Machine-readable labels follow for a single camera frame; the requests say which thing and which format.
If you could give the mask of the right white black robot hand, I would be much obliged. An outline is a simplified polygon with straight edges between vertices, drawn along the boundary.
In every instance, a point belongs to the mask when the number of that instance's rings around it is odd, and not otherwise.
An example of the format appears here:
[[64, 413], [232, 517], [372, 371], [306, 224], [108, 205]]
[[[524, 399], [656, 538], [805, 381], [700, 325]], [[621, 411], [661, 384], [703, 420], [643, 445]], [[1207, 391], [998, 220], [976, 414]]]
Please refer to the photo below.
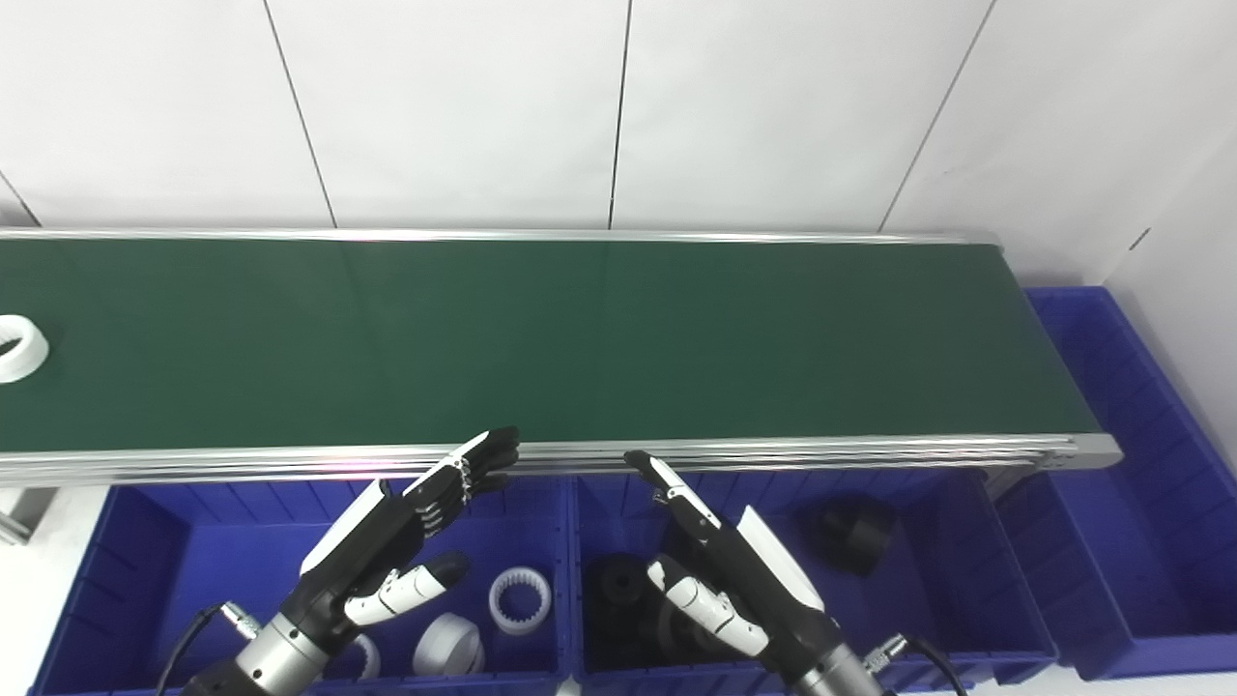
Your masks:
[[823, 612], [823, 600], [790, 551], [751, 507], [738, 523], [717, 516], [663, 459], [644, 450], [623, 464], [653, 485], [677, 525], [695, 541], [717, 581], [708, 582], [684, 564], [659, 554], [647, 564], [652, 586], [675, 609], [703, 626], [734, 651], [752, 656], [790, 690], [823, 684], [841, 630]]

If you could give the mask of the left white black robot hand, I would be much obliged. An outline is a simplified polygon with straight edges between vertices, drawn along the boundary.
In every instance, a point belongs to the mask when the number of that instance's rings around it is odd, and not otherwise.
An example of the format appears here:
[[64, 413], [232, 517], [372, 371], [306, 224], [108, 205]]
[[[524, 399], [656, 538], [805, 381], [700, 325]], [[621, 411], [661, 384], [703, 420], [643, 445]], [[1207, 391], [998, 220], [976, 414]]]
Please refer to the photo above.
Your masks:
[[477, 494], [503, 488], [503, 470], [520, 457], [517, 427], [482, 431], [453, 449], [402, 492], [376, 478], [306, 555], [301, 581], [278, 617], [292, 640], [335, 655], [362, 628], [442, 597], [470, 569], [468, 555], [417, 555]]

